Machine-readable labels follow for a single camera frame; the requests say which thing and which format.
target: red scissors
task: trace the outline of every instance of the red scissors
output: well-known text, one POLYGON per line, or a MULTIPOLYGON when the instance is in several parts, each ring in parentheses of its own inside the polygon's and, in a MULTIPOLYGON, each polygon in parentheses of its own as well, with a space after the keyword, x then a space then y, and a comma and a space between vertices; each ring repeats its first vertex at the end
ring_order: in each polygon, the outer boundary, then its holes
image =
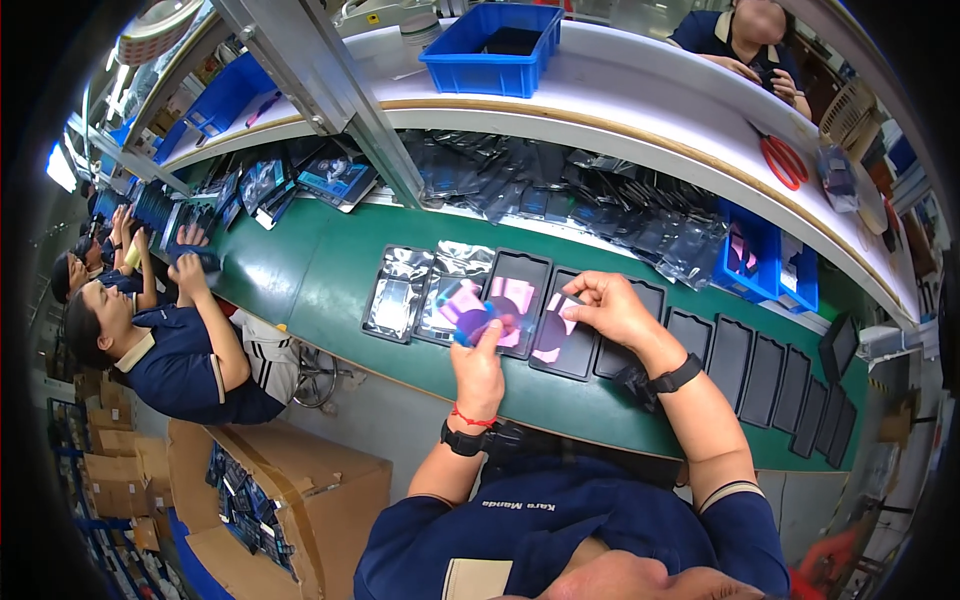
POLYGON ((793 151, 793 148, 787 146, 786 142, 778 137, 761 132, 756 125, 747 121, 747 125, 760 136, 760 150, 767 161, 770 170, 774 172, 777 179, 787 188, 797 191, 801 183, 810 181, 810 175, 806 172, 806 165, 793 151))

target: black watch strap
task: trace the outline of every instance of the black watch strap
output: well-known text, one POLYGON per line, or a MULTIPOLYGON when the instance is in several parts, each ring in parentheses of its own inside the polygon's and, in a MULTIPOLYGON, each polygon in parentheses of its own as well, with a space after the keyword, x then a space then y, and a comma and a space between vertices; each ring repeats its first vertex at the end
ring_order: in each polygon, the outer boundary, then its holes
POLYGON ((686 360, 678 369, 666 372, 656 379, 651 379, 644 386, 651 395, 655 394, 673 394, 690 379, 697 376, 704 365, 700 362, 700 357, 694 353, 689 353, 686 360))
POLYGON ((454 454, 460 456, 476 456, 478 452, 491 447, 496 438, 496 431, 499 429, 499 423, 494 423, 492 429, 471 436, 463 431, 450 431, 444 419, 444 426, 440 429, 440 441, 442 444, 450 446, 454 454))

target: hand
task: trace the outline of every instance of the hand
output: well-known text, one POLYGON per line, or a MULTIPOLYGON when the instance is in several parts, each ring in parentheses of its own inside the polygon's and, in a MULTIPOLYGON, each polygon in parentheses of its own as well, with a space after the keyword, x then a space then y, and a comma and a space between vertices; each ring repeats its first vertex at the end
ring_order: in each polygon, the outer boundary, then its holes
POLYGON ((605 338, 637 352, 649 333, 659 327, 634 288, 618 273, 584 271, 564 286, 580 294, 582 306, 571 306, 564 318, 592 326, 605 338))
POLYGON ((503 324, 494 319, 474 348, 456 343, 450 348, 450 362, 457 377, 457 408, 470 419, 492 419, 503 399, 503 371, 496 354, 502 331, 503 324))
POLYGON ((210 288, 206 286, 204 269, 200 266, 200 257, 192 252, 187 252, 177 259, 177 268, 171 266, 167 275, 180 287, 180 293, 192 300, 210 292, 210 288))
POLYGON ((760 80, 760 76, 755 73, 752 68, 737 59, 731 59, 730 57, 715 57, 707 54, 702 54, 700 56, 704 57, 710 62, 713 62, 714 64, 719 64, 725 69, 731 70, 740 77, 748 79, 757 85, 763 85, 763 82, 760 80))
POLYGON ((774 85, 774 95, 793 108, 797 107, 797 85, 790 74, 783 69, 774 69, 779 77, 770 80, 774 85))
POLYGON ((177 229, 177 243, 181 246, 184 244, 189 246, 206 246, 210 243, 210 240, 204 237, 204 230, 198 228, 197 224, 194 223, 190 226, 190 229, 187 229, 183 225, 177 229))

